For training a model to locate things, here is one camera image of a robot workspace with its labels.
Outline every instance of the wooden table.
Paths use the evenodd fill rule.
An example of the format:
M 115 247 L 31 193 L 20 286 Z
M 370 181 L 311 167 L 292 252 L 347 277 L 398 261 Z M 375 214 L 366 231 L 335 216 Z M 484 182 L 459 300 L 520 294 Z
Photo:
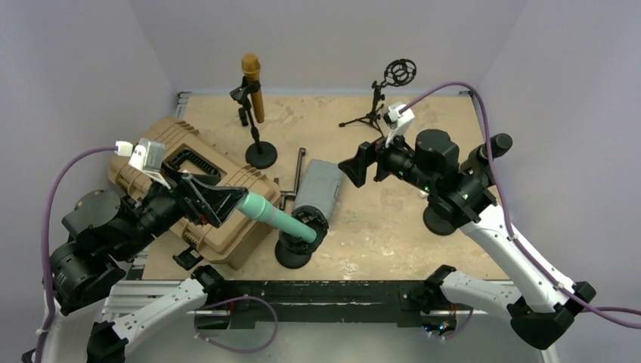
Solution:
M 388 102 L 410 100 L 391 96 Z M 265 173 L 279 178 L 283 190 L 291 190 L 299 147 L 307 149 L 303 175 L 311 159 L 338 163 L 353 157 L 361 142 L 373 141 L 379 134 L 359 124 L 341 129 L 338 123 L 363 116 L 370 108 L 370 97 L 265 97 L 265 122 L 258 128 L 262 140 L 278 150 L 276 164 Z M 229 97 L 191 96 L 184 120 L 219 149 L 244 159 L 252 139 L 249 128 L 241 126 L 237 110 Z M 443 129 L 459 145 L 464 160 L 482 142 L 468 97 L 431 97 L 412 110 L 416 119 L 406 134 L 408 144 L 422 129 Z M 387 132 L 385 123 L 381 124 Z M 277 232 L 273 231 L 240 270 L 226 265 L 216 268 L 225 278 L 237 280 L 403 280 L 424 279 L 447 264 L 477 278 L 506 279 L 487 253 L 459 231 L 439 237 L 426 229 L 426 201 L 417 189 L 393 176 L 375 183 L 374 172 L 371 166 L 362 188 L 343 179 L 330 232 L 305 267 L 289 270 L 278 264 L 274 257 Z M 151 244 L 143 279 L 186 278 L 189 272 L 172 260 L 185 247 L 172 233 L 159 237 Z

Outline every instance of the black base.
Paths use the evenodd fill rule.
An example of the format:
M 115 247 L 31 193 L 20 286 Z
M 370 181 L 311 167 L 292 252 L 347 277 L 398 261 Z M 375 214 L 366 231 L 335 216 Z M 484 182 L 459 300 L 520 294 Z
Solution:
M 292 270 L 307 265 L 307 262 L 311 260 L 311 254 L 298 255 L 290 252 L 280 241 L 276 242 L 275 253 L 278 263 L 284 267 L 291 268 Z
M 430 232 L 438 236 L 449 236 L 457 230 L 450 222 L 437 216 L 430 207 L 425 208 L 425 211 L 423 211 L 423 223 L 425 223 Z
M 259 154 L 255 143 L 251 144 L 245 152 L 245 161 L 257 169 L 267 169 L 276 163 L 278 152 L 274 145 L 266 141 L 260 141 L 260 145 L 262 147 L 262 154 Z
M 382 130 L 380 128 L 380 125 L 378 123 L 378 116 L 374 115 L 372 117 L 371 115 L 366 115 L 358 119 L 353 119 L 352 121 L 348 121 L 346 123 L 340 123 L 339 127 L 345 127 L 347 125 L 351 125 L 352 123 L 363 123 L 364 125 L 367 125 L 371 127 L 372 129 L 375 129 L 376 131 L 380 132 L 382 135 Z

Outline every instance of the white wall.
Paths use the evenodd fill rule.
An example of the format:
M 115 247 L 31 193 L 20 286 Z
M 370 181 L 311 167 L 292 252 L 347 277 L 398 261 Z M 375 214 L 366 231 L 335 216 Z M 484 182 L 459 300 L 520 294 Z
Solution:
M 641 309 L 641 2 L 529 1 L 481 85 L 515 223 L 599 306 Z M 641 321 L 638 317 L 628 317 Z M 563 363 L 639 361 L 641 333 L 582 315 Z
M 139 135 L 175 96 L 126 0 L 0 3 L 0 361 L 9 362 L 35 347 L 42 323 L 39 226 L 54 174 L 83 150 Z M 77 198 L 107 185 L 109 156 L 63 180 L 52 250 Z
M 478 85 L 526 0 L 130 0 L 178 90 L 229 92 L 255 52 L 267 92 L 371 92 L 408 57 L 402 92 L 459 79 Z

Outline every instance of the gold microphone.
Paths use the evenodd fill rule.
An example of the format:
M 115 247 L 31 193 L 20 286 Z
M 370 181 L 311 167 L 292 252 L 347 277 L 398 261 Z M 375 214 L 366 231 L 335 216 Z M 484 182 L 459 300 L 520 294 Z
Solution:
M 252 83 L 260 81 L 260 63 L 256 54 L 245 54 L 241 63 L 247 82 Z M 263 121 L 265 121 L 265 109 L 262 105 L 262 91 L 260 89 L 257 92 L 252 93 L 252 106 L 254 107 L 256 122 L 263 123 Z

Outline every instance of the tripod stand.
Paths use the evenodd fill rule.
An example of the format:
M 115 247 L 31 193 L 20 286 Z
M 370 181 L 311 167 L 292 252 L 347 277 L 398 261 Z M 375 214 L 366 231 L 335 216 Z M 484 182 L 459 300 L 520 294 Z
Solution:
M 339 127 L 345 127 L 352 123 L 363 123 L 372 129 L 378 131 L 381 136 L 385 136 L 382 133 L 378 120 L 381 119 L 380 111 L 385 106 L 385 104 L 380 104 L 381 101 L 385 100 L 385 95 L 382 93 L 382 89 L 390 85 L 392 87 L 401 87 L 406 85 L 414 80 L 416 75 L 416 64 L 409 59 L 397 59 L 387 65 L 385 72 L 383 73 L 383 80 L 381 83 L 374 81 L 372 83 L 372 88 L 374 90 L 374 96 L 372 100 L 372 110 L 363 117 L 353 119 L 346 123 L 340 123 Z
M 348 121 L 346 123 L 340 123 L 339 127 L 345 127 L 347 125 L 350 125 L 352 123 L 364 123 L 365 125 L 371 127 L 372 129 L 375 129 L 376 131 L 380 132 L 381 136 L 384 136 L 382 133 L 382 130 L 379 126 L 378 120 L 381 118 L 380 111 L 385 106 L 385 104 L 380 104 L 380 101 L 385 100 L 385 95 L 381 93 L 381 90 L 383 87 L 385 87 L 387 83 L 385 81 L 378 83 L 377 81 L 374 81 L 372 83 L 372 88 L 374 88 L 374 98 L 372 100 L 372 110 L 365 116 L 359 117 L 357 119 L 353 119 L 352 121 Z
M 243 77 L 243 82 L 240 84 L 240 87 L 229 92 L 229 95 L 238 102 L 238 104 L 243 106 L 245 114 L 249 119 L 249 124 L 251 125 L 251 133 L 254 143 L 247 148 L 247 151 L 245 152 L 245 161 L 257 169 L 267 169 L 276 163 L 278 152 L 276 151 L 276 147 L 271 143 L 261 141 L 259 130 L 254 124 L 252 104 L 249 102 L 249 95 L 257 92 L 259 89 L 259 81 L 249 83 L 247 78 Z

